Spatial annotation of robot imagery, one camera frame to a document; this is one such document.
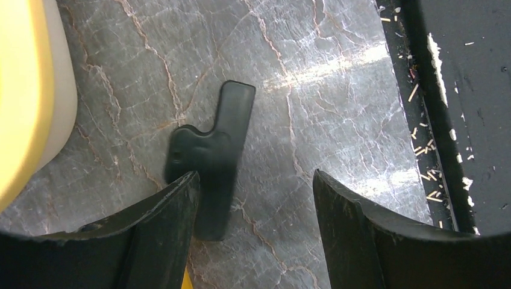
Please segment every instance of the debris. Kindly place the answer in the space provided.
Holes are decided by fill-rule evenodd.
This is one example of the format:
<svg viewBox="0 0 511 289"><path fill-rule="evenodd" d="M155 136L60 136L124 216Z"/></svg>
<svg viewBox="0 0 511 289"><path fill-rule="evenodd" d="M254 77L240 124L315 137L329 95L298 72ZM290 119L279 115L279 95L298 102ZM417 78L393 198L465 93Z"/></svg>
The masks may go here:
<svg viewBox="0 0 511 289"><path fill-rule="evenodd" d="M420 174L420 176L423 178L423 179L426 179L428 181L431 181L431 178L429 176L425 176L423 174Z"/></svg>
<svg viewBox="0 0 511 289"><path fill-rule="evenodd" d="M426 154L427 154L427 149L423 149L423 150L421 150L421 151L416 152L416 153L415 153L415 156L421 155L421 154L423 154L423 153L425 153L425 152L426 152Z"/></svg>
<svg viewBox="0 0 511 289"><path fill-rule="evenodd" d="M431 64L436 70L436 82L440 88L440 98L445 104L445 107L449 107L447 104L447 91L445 90L445 83L444 79L442 78L442 60L440 59L440 47L438 47L438 44L433 40L431 33L428 34L428 50L430 51L432 57Z"/></svg>
<svg viewBox="0 0 511 289"><path fill-rule="evenodd" d="M442 202L443 202L442 200L437 199L437 198L435 198L435 197L426 197L426 199L428 199L428 200L433 200L433 201L435 201L435 202L439 202L439 203L442 203Z"/></svg>
<svg viewBox="0 0 511 289"><path fill-rule="evenodd" d="M466 201L467 201L467 203L468 203L468 205L470 207L473 207L475 205L474 202L472 201L472 197L471 196L468 196Z"/></svg>
<svg viewBox="0 0 511 289"><path fill-rule="evenodd" d="M474 182L474 180L471 180L467 177L462 177L462 183L465 185L463 188L468 191L470 190L470 186L472 185L472 183Z"/></svg>
<svg viewBox="0 0 511 289"><path fill-rule="evenodd" d="M413 96L415 95L415 93L417 92L417 89L419 88L419 84L415 84L413 90L412 90L412 93L410 94L410 96L408 97L408 102L411 102L412 101L412 98Z"/></svg>
<svg viewBox="0 0 511 289"><path fill-rule="evenodd" d="M449 131L449 135L451 136L452 140L456 141L456 131L454 128Z"/></svg>
<svg viewBox="0 0 511 289"><path fill-rule="evenodd" d="M435 178L435 177L433 176L433 174L431 174L430 172L427 172L426 174L427 174L428 176L430 176L430 178L431 178L431 179L433 179L434 181L438 181L438 179L437 179L437 178Z"/></svg>

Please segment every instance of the yellow plastic object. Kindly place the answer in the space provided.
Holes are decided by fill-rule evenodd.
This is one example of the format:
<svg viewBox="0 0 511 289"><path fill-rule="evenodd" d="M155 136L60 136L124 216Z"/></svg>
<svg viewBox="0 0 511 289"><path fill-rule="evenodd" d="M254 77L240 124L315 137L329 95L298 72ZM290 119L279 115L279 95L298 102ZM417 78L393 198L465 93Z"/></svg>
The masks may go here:
<svg viewBox="0 0 511 289"><path fill-rule="evenodd" d="M53 75L42 0L0 0L0 211L23 189L44 150Z"/></svg>
<svg viewBox="0 0 511 289"><path fill-rule="evenodd" d="M181 289L193 289L190 275L188 275L188 269L184 269L183 284L181 285Z"/></svg>

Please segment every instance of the gray marble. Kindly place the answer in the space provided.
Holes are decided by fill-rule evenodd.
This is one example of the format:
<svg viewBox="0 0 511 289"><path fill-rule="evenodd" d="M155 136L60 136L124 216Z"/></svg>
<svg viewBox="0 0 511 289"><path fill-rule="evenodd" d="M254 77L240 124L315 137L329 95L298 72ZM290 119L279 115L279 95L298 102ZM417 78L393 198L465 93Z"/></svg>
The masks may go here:
<svg viewBox="0 0 511 289"><path fill-rule="evenodd" d="M226 79L257 87L221 243L192 242L196 288L329 288L312 195L320 168L430 223L372 0L59 0L76 127L0 218L73 231L164 186L168 137L208 130Z"/></svg>

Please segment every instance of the black rubber piece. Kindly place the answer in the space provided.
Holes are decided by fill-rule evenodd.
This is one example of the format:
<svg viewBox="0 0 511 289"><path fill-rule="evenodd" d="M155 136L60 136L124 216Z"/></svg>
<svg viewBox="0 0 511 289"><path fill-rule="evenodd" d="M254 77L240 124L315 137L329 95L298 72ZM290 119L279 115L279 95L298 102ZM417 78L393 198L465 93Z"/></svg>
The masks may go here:
<svg viewBox="0 0 511 289"><path fill-rule="evenodd" d="M255 93L256 88L251 85L226 81L220 90L211 131L183 125L172 132L165 180L171 183L187 172L199 172L201 194L193 232L197 239L221 241L227 231L237 163Z"/></svg>
<svg viewBox="0 0 511 289"><path fill-rule="evenodd" d="M0 288L179 289L199 201L199 176L77 232L0 232Z"/></svg>
<svg viewBox="0 0 511 289"><path fill-rule="evenodd" d="M479 237L435 228L318 170L313 191L332 289L510 288L509 232Z"/></svg>

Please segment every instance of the small white particle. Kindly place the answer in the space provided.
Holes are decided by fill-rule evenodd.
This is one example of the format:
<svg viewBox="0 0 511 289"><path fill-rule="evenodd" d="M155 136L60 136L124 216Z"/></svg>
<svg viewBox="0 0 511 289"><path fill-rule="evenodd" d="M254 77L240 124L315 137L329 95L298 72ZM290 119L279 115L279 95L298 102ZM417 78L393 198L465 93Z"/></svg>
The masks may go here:
<svg viewBox="0 0 511 289"><path fill-rule="evenodd" d="M471 196L468 196L466 201L467 201L467 203L468 203L468 205L470 207L473 207L475 205L474 202L472 201L472 197Z"/></svg>
<svg viewBox="0 0 511 289"><path fill-rule="evenodd" d="M472 185L474 181L467 178L467 177L462 177L462 183L465 185L463 186L463 189L465 189L466 191L470 190L470 186Z"/></svg>
<svg viewBox="0 0 511 289"><path fill-rule="evenodd" d="M456 141L456 131L454 128L449 131L449 135L451 136L452 140Z"/></svg>

